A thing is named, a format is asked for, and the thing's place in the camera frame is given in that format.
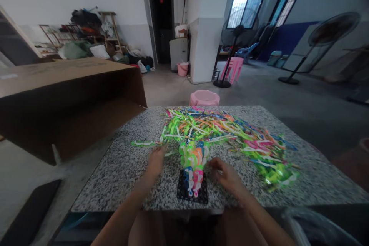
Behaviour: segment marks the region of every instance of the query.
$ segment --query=pink plastic chair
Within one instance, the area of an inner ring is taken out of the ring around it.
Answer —
[[[219,106],[220,97],[209,90],[196,90],[191,93],[190,106]]]
[[[237,79],[236,79],[236,81],[238,81],[238,77],[239,77],[239,75],[241,73],[242,64],[243,64],[243,58],[240,58],[240,57],[232,57],[231,58],[231,61],[229,63],[229,67],[228,67],[228,72],[226,74],[226,78],[228,78],[229,77],[229,73],[231,72],[231,69],[233,69],[232,70],[232,77],[231,77],[231,79],[229,81],[231,84],[233,83],[234,78],[236,77],[237,70],[238,70],[238,73],[237,73]],[[222,76],[220,77],[221,80],[223,79],[223,76],[225,74],[226,67],[227,67],[227,64],[226,64],[226,66],[223,69]]]

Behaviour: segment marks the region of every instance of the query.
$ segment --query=pile of plastic strips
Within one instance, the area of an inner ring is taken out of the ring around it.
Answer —
[[[286,148],[297,149],[282,135],[271,135],[225,111],[182,107],[167,109],[166,113],[167,121],[159,141],[134,141],[132,144],[150,147],[177,141],[189,196],[198,196],[203,168],[213,143],[228,143],[231,145],[229,151],[244,154],[245,160],[253,162],[263,176],[268,191],[283,188],[299,176],[293,169],[298,166],[285,160]]]

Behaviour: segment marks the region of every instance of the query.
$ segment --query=white refrigerator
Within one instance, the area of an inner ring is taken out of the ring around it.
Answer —
[[[188,40],[187,38],[176,38],[169,42],[171,70],[177,72],[177,63],[187,62]]]

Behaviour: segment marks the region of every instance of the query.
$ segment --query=doorway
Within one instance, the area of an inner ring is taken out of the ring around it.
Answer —
[[[158,63],[170,63],[169,41],[174,39],[174,2],[149,1]]]

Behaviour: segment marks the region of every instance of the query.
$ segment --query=granite table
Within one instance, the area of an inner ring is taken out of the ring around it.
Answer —
[[[298,150],[287,150],[286,159],[301,167],[298,180],[287,188],[267,192],[253,163],[241,153],[229,152],[227,143],[210,147],[210,158],[219,156],[231,164],[242,182],[264,207],[310,206],[369,203],[369,194],[341,173],[321,153],[292,132],[261,106],[209,107],[224,110],[271,134],[285,134],[285,140]],[[146,170],[151,148],[136,147],[132,141],[158,140],[165,121],[165,108],[152,107],[126,123],[117,133],[105,156],[72,206],[72,212],[115,211]],[[178,145],[171,144],[178,150]],[[208,178],[208,203],[179,200],[176,197],[180,172],[179,154],[165,158],[164,169],[145,200],[145,210],[222,209],[237,201],[219,184]]]

